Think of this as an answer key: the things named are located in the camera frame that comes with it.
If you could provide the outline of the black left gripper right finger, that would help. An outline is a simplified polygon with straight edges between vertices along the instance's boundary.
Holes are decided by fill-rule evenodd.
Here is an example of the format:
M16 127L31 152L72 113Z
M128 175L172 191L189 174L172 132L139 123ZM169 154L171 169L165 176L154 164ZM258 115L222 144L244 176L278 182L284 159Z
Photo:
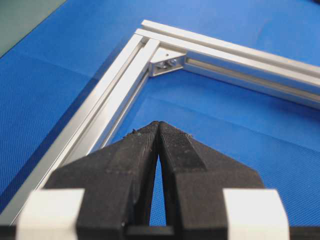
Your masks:
M226 240L224 188L262 189L252 168L161 121L158 151L166 222L182 240Z

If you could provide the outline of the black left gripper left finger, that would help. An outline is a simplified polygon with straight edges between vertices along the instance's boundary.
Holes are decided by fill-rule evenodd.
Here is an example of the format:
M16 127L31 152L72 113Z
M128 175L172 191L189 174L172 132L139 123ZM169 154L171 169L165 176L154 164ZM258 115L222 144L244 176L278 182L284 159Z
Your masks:
M150 221L158 121L57 168L45 189L84 189L76 221L80 240L122 240L126 225Z

